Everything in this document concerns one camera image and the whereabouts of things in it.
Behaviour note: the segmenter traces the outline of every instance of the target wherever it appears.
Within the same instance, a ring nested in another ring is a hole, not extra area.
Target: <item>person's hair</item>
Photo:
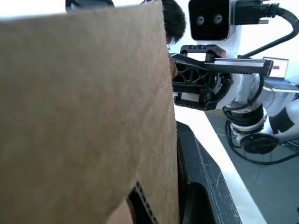
[[[175,0],[162,0],[162,4],[166,35],[176,43],[185,33],[185,13]]]

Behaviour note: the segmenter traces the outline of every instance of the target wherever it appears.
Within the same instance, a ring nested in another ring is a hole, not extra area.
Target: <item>black cable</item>
[[[299,152],[299,144],[293,142],[292,140],[284,142],[283,145],[287,146],[290,150],[294,152]]]
[[[271,103],[269,104],[269,106],[267,106],[267,107],[265,108],[266,110],[273,104],[274,99],[275,99],[275,91],[274,91],[272,88],[270,88],[270,89],[271,89],[272,92],[273,92],[273,99],[272,99]]]
[[[270,162],[272,162],[272,153],[270,152]],[[268,165],[259,165],[259,164],[254,164],[258,167],[267,167]]]
[[[261,95],[261,93],[263,91],[264,77],[261,74],[259,74],[259,76],[260,76],[260,85],[259,85],[259,87],[257,89],[257,92],[254,95],[254,97],[250,101],[248,101],[247,104],[239,106],[239,107],[231,107],[231,108],[224,107],[223,110],[224,111],[238,111],[238,110],[243,110],[246,107],[251,106],[257,100],[257,98]]]
[[[234,148],[234,144],[233,144],[233,141],[232,141],[232,133],[231,133],[231,129],[230,129],[230,122],[229,121],[226,121],[225,122],[225,136],[226,136],[226,139],[228,141],[228,145],[230,146],[230,148],[232,149],[232,151],[239,157],[241,157],[242,159],[248,161],[248,162],[251,162],[253,164],[257,164],[257,165],[276,165],[276,164],[279,164],[279,163],[282,163],[282,162],[285,162],[285,161],[288,161],[290,159],[293,159],[297,156],[299,156],[299,153],[294,153],[293,155],[290,155],[290,156],[287,156],[283,159],[280,159],[280,160],[277,160],[277,161],[271,161],[271,162],[262,162],[262,161],[256,161],[256,160],[252,160],[252,159],[249,159],[247,158],[246,156],[240,154],[237,150],[235,150]]]
[[[299,20],[298,20],[298,18],[293,13],[291,13],[290,11],[288,11],[284,8],[280,8],[280,7],[278,7],[276,9],[276,15],[278,15],[278,16],[284,18],[285,20],[287,20],[292,25],[293,31],[290,34],[288,34],[288,35],[286,35],[286,36],[284,36],[284,37],[282,37],[278,40],[275,40],[275,41],[273,41],[273,42],[271,42],[271,43],[269,43],[269,44],[267,44],[267,45],[265,45],[265,46],[263,46],[259,49],[256,49],[256,50],[251,51],[251,52],[249,52],[249,53],[247,53],[243,56],[240,56],[239,58],[249,58],[253,55],[261,53],[262,51],[265,51],[265,50],[273,48],[273,47],[275,47],[275,46],[277,46],[281,43],[289,41],[290,39],[297,36],[297,34],[299,33]]]

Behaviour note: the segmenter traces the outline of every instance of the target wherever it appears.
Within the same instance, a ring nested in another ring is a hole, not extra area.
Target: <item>cable connector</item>
[[[274,18],[279,4],[263,4],[262,0],[239,0],[235,3],[235,25],[268,24]]]

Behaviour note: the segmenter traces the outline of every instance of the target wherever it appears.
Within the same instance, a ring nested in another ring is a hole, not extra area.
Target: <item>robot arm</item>
[[[266,154],[279,143],[297,138],[299,100],[275,117],[268,117],[263,108],[263,77],[270,73],[273,61],[222,55],[225,51],[215,45],[186,45],[181,54],[172,55],[178,69],[173,79],[175,104],[202,111],[223,108],[227,126],[248,153]]]
[[[255,154],[269,153],[279,143],[299,136],[296,116],[299,101],[292,102],[275,117],[268,117],[260,94],[263,77],[269,75],[273,62],[248,59],[294,38],[299,33],[299,20],[279,4],[263,4],[262,0],[189,2],[193,39],[204,44],[221,41],[218,43],[224,48],[224,43],[229,43],[229,49],[235,49],[240,43],[229,41],[230,37],[236,37],[236,25],[267,24],[268,21],[260,19],[276,15],[290,22],[293,32],[241,56],[242,59],[226,58],[226,52],[216,45],[186,45],[180,54],[172,55],[178,69],[173,79],[175,104],[202,111],[223,108],[228,142],[233,150],[229,137],[232,132],[246,152]]]

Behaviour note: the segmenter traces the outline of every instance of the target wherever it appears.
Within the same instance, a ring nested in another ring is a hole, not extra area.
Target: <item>cardboard flap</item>
[[[139,181],[178,222],[162,4],[0,24],[1,223],[105,223]]]

